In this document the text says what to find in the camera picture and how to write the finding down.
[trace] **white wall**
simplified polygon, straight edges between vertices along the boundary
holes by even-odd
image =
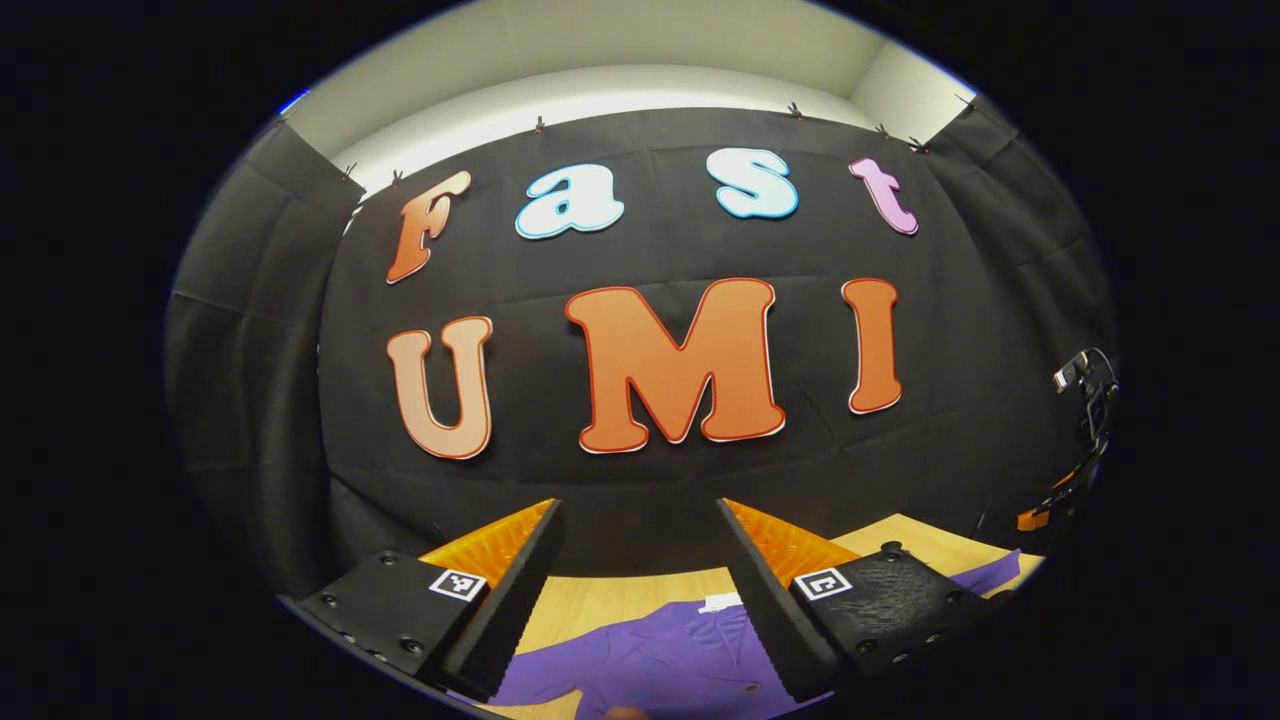
[[[891,136],[927,142],[973,97],[973,90],[929,60],[886,42],[850,100]]]
[[[486,142],[532,132],[538,115],[553,126],[658,108],[786,113],[792,101],[806,117],[861,128],[876,126],[844,97],[781,79],[689,65],[612,65],[534,76],[468,92],[396,122],[330,160],[342,169],[357,163],[352,179],[374,193],[390,184],[392,170],[412,174]]]

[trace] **black fabric backdrop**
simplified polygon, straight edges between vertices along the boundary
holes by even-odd
[[[280,592],[305,593],[337,570],[316,336],[329,265],[362,193],[273,123],[205,209],[166,310],[166,389],[186,470]]]
[[[795,213],[726,213],[705,170],[721,147],[786,160]],[[899,179],[897,197],[919,220],[914,236],[890,228],[850,174],[861,158]],[[520,237],[513,223],[529,183],[577,163],[613,172],[622,218],[596,233]],[[430,261],[388,286],[404,202],[460,170],[472,184],[430,241]],[[1116,351],[1092,252],[1066,193],[993,110],[963,114],[929,154],[837,123],[727,109],[589,118],[462,152],[369,197],[333,263],[319,392],[338,561],[351,568],[390,543],[435,547],[547,497],[564,500],[554,570],[568,575],[721,565],[708,529],[721,496],[828,537],[905,512],[1028,547],[1014,515],[1082,455],[1071,434],[1079,405],[1057,396],[1050,375],[1082,347]],[[704,290],[727,277],[760,278],[777,292],[768,338],[785,429],[722,445],[695,428],[673,446],[634,402],[650,427],[645,448],[582,451],[586,347],[564,302],[636,287],[681,341]],[[860,277],[899,291],[904,389],[893,407],[855,416],[856,338],[840,290]],[[385,343],[411,329],[435,338],[425,372],[433,410],[451,424],[453,364],[438,338],[465,315],[494,325],[484,350],[493,437],[477,457],[452,461],[404,430]]]

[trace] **orange soft finger pad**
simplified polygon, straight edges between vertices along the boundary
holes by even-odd
[[[495,588],[550,505],[550,500],[544,500],[520,512],[507,515],[502,520],[489,523],[479,530],[472,530],[428,552],[419,560],[439,568],[480,575],[489,580],[490,588]]]
[[[855,552],[786,520],[765,515],[727,497],[723,500],[782,587],[791,587],[791,578],[796,575],[826,570],[859,557]]]

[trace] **cutout letter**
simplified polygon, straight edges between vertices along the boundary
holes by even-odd
[[[881,170],[876,160],[870,158],[849,165],[849,172],[867,183],[867,190],[870,191],[872,200],[876,201],[876,209],[879,210],[881,217],[891,228],[902,234],[915,234],[920,224],[915,222],[915,215],[897,204],[897,196],[893,195],[893,191],[899,187],[893,176],[884,174],[884,170]]]
[[[582,327],[591,374],[591,425],[579,445],[588,452],[630,452],[649,441],[631,416],[631,388],[671,443],[684,442],[694,413],[714,382],[703,434],[716,442],[771,436],[786,415],[773,404],[765,314],[773,287],[750,278],[717,281],[703,293],[685,343],[634,288],[577,295],[564,315]]]
[[[849,396],[849,409],[859,415],[884,410],[902,397],[902,383],[893,374],[893,319],[897,290],[884,281],[861,278],[840,288],[854,309],[858,333],[858,380]]]
[[[422,331],[399,333],[387,342],[387,355],[396,372],[404,429],[422,450],[436,457],[466,460],[489,445],[489,389],[484,377],[484,341],[493,334],[489,318],[462,318],[440,331],[440,342],[453,351],[453,377],[458,386],[458,424],[435,421],[426,393],[422,359],[431,348],[431,336]]]
[[[564,190],[556,190],[564,183]],[[516,232],[529,240],[554,237],[568,228],[603,231],[622,217],[613,199],[613,173],[604,165],[570,165],[547,173],[529,186],[534,199],[516,215]]]
[[[396,284],[426,265],[431,256],[426,238],[435,240],[444,231],[452,205],[449,195],[462,195],[468,187],[471,173],[462,170],[404,205],[401,210],[404,220],[401,224],[399,246],[396,249],[396,261],[387,270],[387,284]]]
[[[785,218],[800,200],[785,177],[790,168],[768,150],[717,150],[707,156],[707,172],[728,186],[716,191],[716,200],[735,218]]]

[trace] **pink letter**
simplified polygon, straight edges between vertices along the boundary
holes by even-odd
[[[849,165],[849,172],[867,183],[867,190],[870,191],[872,200],[876,201],[876,209],[881,211],[881,217],[891,228],[902,234],[915,234],[920,224],[915,222],[915,215],[897,204],[897,196],[893,195],[893,191],[897,190],[897,179],[893,176],[884,174],[876,160],[870,158]]]

